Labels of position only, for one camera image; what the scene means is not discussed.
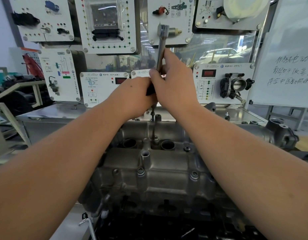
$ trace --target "engine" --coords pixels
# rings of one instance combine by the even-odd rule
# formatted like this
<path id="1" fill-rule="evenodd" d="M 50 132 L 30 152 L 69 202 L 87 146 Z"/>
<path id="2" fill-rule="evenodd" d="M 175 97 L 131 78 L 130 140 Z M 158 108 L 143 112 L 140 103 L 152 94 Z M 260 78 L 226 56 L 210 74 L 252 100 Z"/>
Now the engine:
<path id="1" fill-rule="evenodd" d="M 237 125 L 282 149 L 298 137 L 280 119 L 264 127 Z M 210 220 L 215 214 L 237 228 L 249 221 L 213 178 L 177 122 L 128 121 L 117 132 L 79 198 L 94 217 L 115 208 L 138 214 Z"/>

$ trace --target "hand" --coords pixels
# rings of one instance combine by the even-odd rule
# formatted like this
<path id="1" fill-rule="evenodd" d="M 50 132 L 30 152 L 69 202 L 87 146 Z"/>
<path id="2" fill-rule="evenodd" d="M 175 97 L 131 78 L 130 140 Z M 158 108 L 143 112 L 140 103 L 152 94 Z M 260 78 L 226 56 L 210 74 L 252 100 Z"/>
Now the hand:
<path id="1" fill-rule="evenodd" d="M 110 107 L 117 111 L 118 116 L 125 121 L 137 118 L 157 103 L 156 94 L 146 96 L 146 90 L 151 84 L 149 77 L 126 79 L 106 99 Z"/>
<path id="2" fill-rule="evenodd" d="M 159 103 L 171 114 L 199 105 L 192 70 L 168 49 L 164 51 L 164 58 L 165 80 L 157 70 L 149 71 Z"/>

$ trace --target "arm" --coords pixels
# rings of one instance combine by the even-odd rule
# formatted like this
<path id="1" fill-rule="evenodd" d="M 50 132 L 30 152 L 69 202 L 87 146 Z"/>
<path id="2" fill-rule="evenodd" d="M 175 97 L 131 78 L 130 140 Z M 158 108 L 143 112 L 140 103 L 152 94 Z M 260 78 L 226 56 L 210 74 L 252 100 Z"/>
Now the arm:
<path id="1" fill-rule="evenodd" d="M 150 82 L 127 79 L 106 101 L 0 166 L 0 239 L 52 236 L 121 125 L 157 101 L 145 96 Z"/>
<path id="2" fill-rule="evenodd" d="M 202 107 L 191 69 L 168 50 L 164 57 L 166 79 L 150 71 L 158 101 L 224 191 L 268 239 L 308 239 L 308 163 Z"/>

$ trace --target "black handle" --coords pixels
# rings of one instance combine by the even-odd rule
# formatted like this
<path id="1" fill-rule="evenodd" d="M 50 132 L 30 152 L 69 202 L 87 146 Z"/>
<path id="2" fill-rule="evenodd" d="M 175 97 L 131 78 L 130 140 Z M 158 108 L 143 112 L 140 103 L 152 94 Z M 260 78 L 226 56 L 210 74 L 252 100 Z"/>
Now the black handle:
<path id="1" fill-rule="evenodd" d="M 155 88 L 154 88 L 153 83 L 151 83 L 151 84 L 149 85 L 149 87 L 147 88 L 147 90 L 146 90 L 146 96 L 150 96 L 150 95 L 152 95 L 153 93 L 155 93 Z"/>

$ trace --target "forearm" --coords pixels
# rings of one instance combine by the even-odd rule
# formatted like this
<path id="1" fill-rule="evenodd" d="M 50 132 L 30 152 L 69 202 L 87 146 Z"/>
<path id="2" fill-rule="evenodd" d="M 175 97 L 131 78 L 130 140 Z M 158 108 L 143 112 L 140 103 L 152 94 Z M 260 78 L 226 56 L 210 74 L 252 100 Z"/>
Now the forearm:
<path id="1" fill-rule="evenodd" d="M 268 239 L 296 239 L 300 232 L 308 239 L 307 163 L 200 105 L 173 116 L 217 182 Z"/>
<path id="2" fill-rule="evenodd" d="M 0 239 L 49 239 L 123 123 L 104 102 L 2 165 Z"/>

